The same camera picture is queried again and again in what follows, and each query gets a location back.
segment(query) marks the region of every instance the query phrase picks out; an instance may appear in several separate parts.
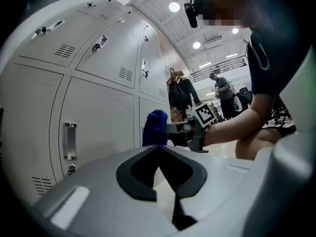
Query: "gray t-shirt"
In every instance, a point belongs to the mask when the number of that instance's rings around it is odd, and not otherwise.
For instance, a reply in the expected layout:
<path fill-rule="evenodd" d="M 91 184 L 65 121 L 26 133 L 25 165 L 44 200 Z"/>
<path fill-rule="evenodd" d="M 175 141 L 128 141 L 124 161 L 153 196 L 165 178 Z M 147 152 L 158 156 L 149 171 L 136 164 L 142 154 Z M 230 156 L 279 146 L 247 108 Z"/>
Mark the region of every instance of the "gray t-shirt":
<path fill-rule="evenodd" d="M 226 85 L 229 86 L 228 81 L 224 77 L 218 78 L 218 80 L 215 83 L 215 87 L 218 87 L 219 89 L 225 87 Z M 230 89 L 218 92 L 218 94 L 221 100 L 233 98 L 233 92 Z"/>

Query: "shorts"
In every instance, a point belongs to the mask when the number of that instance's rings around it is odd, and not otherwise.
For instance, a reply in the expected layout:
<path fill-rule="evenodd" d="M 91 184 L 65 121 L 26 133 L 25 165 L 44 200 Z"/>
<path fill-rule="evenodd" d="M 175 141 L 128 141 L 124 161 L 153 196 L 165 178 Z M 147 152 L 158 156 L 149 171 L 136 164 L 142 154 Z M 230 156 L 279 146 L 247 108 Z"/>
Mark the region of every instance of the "shorts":
<path fill-rule="evenodd" d="M 296 131 L 296 127 L 295 125 L 292 125 L 290 127 L 275 127 L 275 126 L 270 126 L 270 127 L 267 127 L 267 128 L 272 128 L 272 129 L 275 129 L 277 130 L 281 135 L 282 137 L 286 136 L 286 135 L 289 135 L 291 133 L 294 133 Z"/>
<path fill-rule="evenodd" d="M 221 108 L 222 108 L 224 118 L 227 119 L 227 118 L 236 117 L 236 110 L 235 110 L 233 98 L 221 100 Z"/>

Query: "locker door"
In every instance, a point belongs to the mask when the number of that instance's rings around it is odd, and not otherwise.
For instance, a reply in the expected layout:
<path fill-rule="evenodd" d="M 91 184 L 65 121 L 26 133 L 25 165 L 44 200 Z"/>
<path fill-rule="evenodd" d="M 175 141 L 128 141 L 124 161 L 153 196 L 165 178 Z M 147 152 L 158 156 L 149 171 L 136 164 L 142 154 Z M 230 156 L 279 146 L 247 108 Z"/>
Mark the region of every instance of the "locker door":
<path fill-rule="evenodd" d="M 70 164 L 79 168 L 91 160 L 133 149 L 133 117 L 133 95 L 72 78 L 60 117 L 64 174 Z"/>
<path fill-rule="evenodd" d="M 87 50 L 77 70 L 134 88 L 138 44 L 109 26 L 96 40 L 98 51 Z"/>
<path fill-rule="evenodd" d="M 49 24 L 46 28 L 52 31 L 32 39 L 20 56 L 68 67 L 82 45 L 104 25 L 79 11 L 64 14 Z"/>
<path fill-rule="evenodd" d="M 120 13 L 127 12 L 128 9 L 115 0 L 111 0 L 111 2 L 108 0 L 99 0 L 83 3 L 77 8 L 77 11 L 96 17 L 104 23 L 111 23 L 111 21 L 119 17 Z"/>
<path fill-rule="evenodd" d="M 49 121 L 62 75 L 12 64 L 0 77 L 3 171 L 15 194 L 35 203 L 56 184 Z"/>
<path fill-rule="evenodd" d="M 144 76 L 146 71 L 148 71 L 147 79 Z M 149 26 L 144 30 L 139 90 L 166 101 L 165 84 L 163 67 L 160 61 L 159 41 L 156 32 Z"/>
<path fill-rule="evenodd" d="M 147 116 L 154 110 L 163 110 L 168 114 L 167 123 L 171 123 L 170 108 L 166 105 L 161 105 L 156 102 L 139 98 L 139 131 L 140 131 L 140 145 L 143 143 L 143 128 L 145 127 Z"/>
<path fill-rule="evenodd" d="M 129 36 L 132 40 L 139 43 L 140 34 L 144 24 L 142 19 L 132 11 L 124 12 L 119 15 L 118 19 L 112 23 L 114 28 L 121 34 Z"/>

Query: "brick wall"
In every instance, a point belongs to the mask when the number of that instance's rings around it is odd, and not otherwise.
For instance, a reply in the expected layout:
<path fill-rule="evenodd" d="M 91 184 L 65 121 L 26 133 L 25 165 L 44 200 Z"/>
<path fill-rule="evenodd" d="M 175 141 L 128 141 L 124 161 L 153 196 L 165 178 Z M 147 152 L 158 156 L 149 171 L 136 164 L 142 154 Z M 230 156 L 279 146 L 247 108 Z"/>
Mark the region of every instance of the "brick wall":
<path fill-rule="evenodd" d="M 163 64 L 163 70 L 165 74 L 166 81 L 170 78 L 170 69 L 174 70 L 182 70 L 185 74 L 185 77 L 190 77 L 190 70 L 186 62 L 183 60 L 182 56 L 179 54 L 178 50 L 174 46 L 174 44 L 170 41 L 170 39 L 164 34 L 164 32 L 143 12 L 141 12 L 138 8 L 133 5 L 129 5 L 134 13 L 144 19 L 147 23 L 149 23 L 158 33 L 158 39 L 160 43 L 161 49 L 161 62 Z M 171 114 L 171 122 L 181 122 L 181 112 L 173 107 L 170 107 Z"/>

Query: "round ceiling light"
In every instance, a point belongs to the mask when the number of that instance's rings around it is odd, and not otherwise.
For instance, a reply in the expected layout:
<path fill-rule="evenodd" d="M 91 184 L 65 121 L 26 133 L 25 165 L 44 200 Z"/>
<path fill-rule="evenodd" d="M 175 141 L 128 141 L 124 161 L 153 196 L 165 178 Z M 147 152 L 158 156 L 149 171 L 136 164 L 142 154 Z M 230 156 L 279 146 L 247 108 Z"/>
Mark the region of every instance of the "round ceiling light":
<path fill-rule="evenodd" d="M 238 29 L 238 28 L 233 28 L 233 30 L 232 30 L 233 34 L 238 33 L 238 31 L 239 31 L 239 29 Z"/>
<path fill-rule="evenodd" d="M 169 10 L 171 10 L 172 12 L 177 12 L 180 9 L 180 5 L 177 2 L 172 2 L 171 4 L 169 4 Z"/>
<path fill-rule="evenodd" d="M 195 48 L 195 49 L 198 49 L 200 46 L 201 46 L 201 43 L 198 41 L 194 42 L 194 44 L 193 44 L 193 48 Z"/>

